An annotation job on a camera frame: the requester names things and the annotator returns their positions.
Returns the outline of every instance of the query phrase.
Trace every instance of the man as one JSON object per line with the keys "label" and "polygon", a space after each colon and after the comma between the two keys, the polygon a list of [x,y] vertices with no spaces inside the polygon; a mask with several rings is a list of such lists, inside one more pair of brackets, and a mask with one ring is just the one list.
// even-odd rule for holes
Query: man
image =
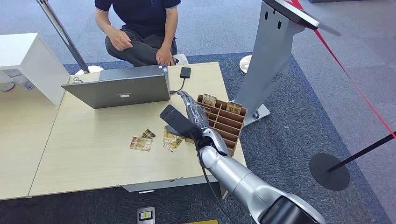
{"label": "man", "polygon": [[[95,0],[95,20],[107,35],[107,52],[137,66],[188,64],[177,55],[175,32],[180,0]],[[121,30],[112,27],[109,9],[125,22]]]}

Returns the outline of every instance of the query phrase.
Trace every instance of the black stanchion base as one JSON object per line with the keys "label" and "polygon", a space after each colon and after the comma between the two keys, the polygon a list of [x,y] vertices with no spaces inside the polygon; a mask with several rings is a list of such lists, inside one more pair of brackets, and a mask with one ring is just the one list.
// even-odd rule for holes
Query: black stanchion base
{"label": "black stanchion base", "polygon": [[340,163],[337,157],[326,153],[319,153],[312,157],[310,170],[315,180],[323,187],[330,190],[344,190],[350,182],[349,171],[346,166],[342,166],[335,171],[327,170]]}

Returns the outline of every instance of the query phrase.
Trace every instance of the white shoe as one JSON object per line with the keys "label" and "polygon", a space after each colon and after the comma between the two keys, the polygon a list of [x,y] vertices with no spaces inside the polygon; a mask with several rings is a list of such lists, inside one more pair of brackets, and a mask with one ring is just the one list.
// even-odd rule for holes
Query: white shoe
{"label": "white shoe", "polygon": [[183,65],[188,64],[187,58],[184,54],[177,54],[174,55],[173,58],[175,59],[175,65]]}

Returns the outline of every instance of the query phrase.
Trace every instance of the gray kiosk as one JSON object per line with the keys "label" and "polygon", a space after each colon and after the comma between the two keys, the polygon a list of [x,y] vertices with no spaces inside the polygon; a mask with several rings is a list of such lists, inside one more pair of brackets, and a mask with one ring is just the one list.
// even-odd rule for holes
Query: gray kiosk
{"label": "gray kiosk", "polygon": [[305,28],[321,28],[340,36],[284,0],[263,0],[253,54],[250,60],[249,56],[241,60],[242,72],[248,69],[234,100],[247,109],[244,126],[269,115],[262,103],[289,72],[293,36]]}

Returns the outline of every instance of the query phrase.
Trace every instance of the man's hand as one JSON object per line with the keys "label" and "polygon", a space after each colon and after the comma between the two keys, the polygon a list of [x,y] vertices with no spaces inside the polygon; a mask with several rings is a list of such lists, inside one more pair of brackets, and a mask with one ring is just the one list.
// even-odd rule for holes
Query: man's hand
{"label": "man's hand", "polygon": [[156,54],[158,64],[166,64],[168,66],[173,65],[173,56],[170,52],[170,48],[161,47]]}
{"label": "man's hand", "polygon": [[111,29],[107,32],[112,45],[119,51],[125,50],[132,47],[132,41],[128,35],[119,29]]}

